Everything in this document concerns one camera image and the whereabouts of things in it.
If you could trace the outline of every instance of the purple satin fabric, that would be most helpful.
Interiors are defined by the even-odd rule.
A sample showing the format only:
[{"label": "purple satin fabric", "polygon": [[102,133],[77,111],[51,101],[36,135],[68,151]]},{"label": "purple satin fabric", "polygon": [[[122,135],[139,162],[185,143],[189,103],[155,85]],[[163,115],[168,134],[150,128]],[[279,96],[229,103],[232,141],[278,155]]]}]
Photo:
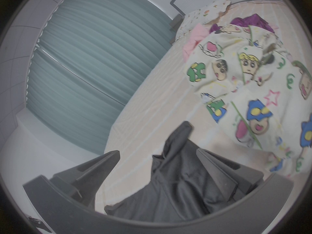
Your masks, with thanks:
[{"label": "purple satin fabric", "polygon": [[[274,30],[269,26],[268,22],[264,19],[262,19],[258,14],[253,14],[246,18],[234,18],[230,24],[234,24],[241,27],[248,27],[248,25],[257,26],[263,29],[266,29],[272,33],[274,33]],[[218,26],[216,23],[211,26],[209,33],[217,31],[220,29],[220,26]]]}]

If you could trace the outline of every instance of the white blanket with cartoon print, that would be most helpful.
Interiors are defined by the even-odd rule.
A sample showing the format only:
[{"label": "white blanket with cartoon print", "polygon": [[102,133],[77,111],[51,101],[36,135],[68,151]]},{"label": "white blanket with cartoon print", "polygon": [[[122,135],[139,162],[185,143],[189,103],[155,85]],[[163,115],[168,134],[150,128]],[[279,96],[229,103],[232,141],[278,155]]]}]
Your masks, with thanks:
[{"label": "white blanket with cartoon print", "polygon": [[312,163],[312,77],[288,59],[275,34],[228,25],[197,45],[185,74],[235,143],[272,152],[267,168],[294,175]]}]

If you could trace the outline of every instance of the bed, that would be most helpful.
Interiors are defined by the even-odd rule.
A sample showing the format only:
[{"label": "bed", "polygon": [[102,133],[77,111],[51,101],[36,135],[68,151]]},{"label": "bed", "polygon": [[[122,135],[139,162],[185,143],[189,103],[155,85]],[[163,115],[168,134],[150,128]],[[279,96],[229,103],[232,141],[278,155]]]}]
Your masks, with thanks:
[{"label": "bed", "polygon": [[[225,14],[213,23],[225,25],[235,17],[257,13],[278,29],[275,33],[292,54],[308,69],[312,49],[301,25],[281,1],[254,0],[228,6]],[[201,148],[244,164],[269,176],[265,170],[267,153],[251,151],[234,144],[217,126],[208,110],[193,95],[183,74],[182,47],[189,33],[178,39],[135,92],[113,126],[105,152],[120,151],[120,161],[96,194],[96,211],[104,213],[105,205],[113,205],[150,181],[152,155],[161,154],[170,133],[184,120],[193,126],[190,140]],[[304,179],[298,178],[293,197],[297,196]]]}]

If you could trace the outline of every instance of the curtain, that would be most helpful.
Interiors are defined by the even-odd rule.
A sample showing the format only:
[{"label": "curtain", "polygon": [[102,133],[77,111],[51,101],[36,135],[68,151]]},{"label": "curtain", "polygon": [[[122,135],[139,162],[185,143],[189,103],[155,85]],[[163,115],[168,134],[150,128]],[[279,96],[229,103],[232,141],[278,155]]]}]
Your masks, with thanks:
[{"label": "curtain", "polygon": [[147,0],[64,0],[34,51],[27,107],[103,154],[110,128],[171,47],[171,19]]}]

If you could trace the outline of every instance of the floral pillow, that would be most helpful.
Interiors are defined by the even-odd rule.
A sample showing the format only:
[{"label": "floral pillow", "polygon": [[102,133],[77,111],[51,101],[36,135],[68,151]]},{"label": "floral pillow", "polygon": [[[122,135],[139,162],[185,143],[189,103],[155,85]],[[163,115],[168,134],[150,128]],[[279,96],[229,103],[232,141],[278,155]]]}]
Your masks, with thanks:
[{"label": "floral pillow", "polygon": [[179,27],[176,40],[183,37],[187,32],[191,31],[198,23],[204,25],[219,17],[220,12],[225,12],[230,0],[218,0],[212,4],[202,7],[185,15],[185,18]]}]

